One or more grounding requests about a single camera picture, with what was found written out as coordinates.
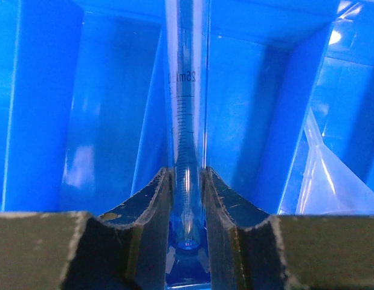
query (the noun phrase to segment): blue plastic tray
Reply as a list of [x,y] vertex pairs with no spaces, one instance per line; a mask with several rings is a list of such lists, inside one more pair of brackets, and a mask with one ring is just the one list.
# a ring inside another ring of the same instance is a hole
[[[163,14],[0,0],[0,209],[100,214],[167,165]],[[212,0],[210,42],[207,165],[232,188],[270,213],[299,192],[311,106],[374,190],[374,2]]]

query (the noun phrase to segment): clear plastic funnel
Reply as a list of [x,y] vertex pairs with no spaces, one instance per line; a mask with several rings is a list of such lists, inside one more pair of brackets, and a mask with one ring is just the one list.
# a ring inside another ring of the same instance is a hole
[[323,143],[310,110],[305,124],[308,159],[297,214],[374,214],[374,192]]

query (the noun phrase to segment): glass graduated cylinder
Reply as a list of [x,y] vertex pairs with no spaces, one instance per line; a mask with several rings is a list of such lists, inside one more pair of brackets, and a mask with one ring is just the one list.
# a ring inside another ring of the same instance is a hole
[[166,0],[169,147],[175,172],[171,234],[186,250],[199,246],[204,226],[200,173],[205,166],[208,14],[208,1]]

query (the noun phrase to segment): blue compartment divider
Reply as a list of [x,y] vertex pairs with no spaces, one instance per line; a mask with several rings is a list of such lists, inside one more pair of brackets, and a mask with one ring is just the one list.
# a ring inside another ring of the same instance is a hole
[[164,0],[73,0],[85,11],[160,24]]
[[19,3],[3,209],[55,211],[83,12],[69,1]]
[[289,50],[211,36],[207,165],[241,195],[250,194]]
[[160,26],[83,22],[60,209],[101,214],[130,197]]
[[14,58],[19,39],[19,12],[18,0],[0,2],[0,210],[4,176],[7,171],[8,121],[15,83]]
[[245,196],[268,213],[279,209],[332,27],[327,25],[300,43],[286,67],[256,186],[251,195]]
[[168,165],[167,113],[163,67],[164,46],[164,38],[161,34],[149,86],[131,195],[144,188],[162,166]]
[[212,2],[211,32],[276,48],[294,48],[335,20],[339,1]]

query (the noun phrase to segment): blue plastic bin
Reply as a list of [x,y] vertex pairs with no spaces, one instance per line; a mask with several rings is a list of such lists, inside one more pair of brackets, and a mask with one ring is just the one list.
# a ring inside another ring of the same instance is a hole
[[[0,0],[0,210],[100,214],[167,165],[163,14]],[[208,79],[207,165],[256,206],[295,208],[310,107],[374,190],[374,1],[212,0]]]

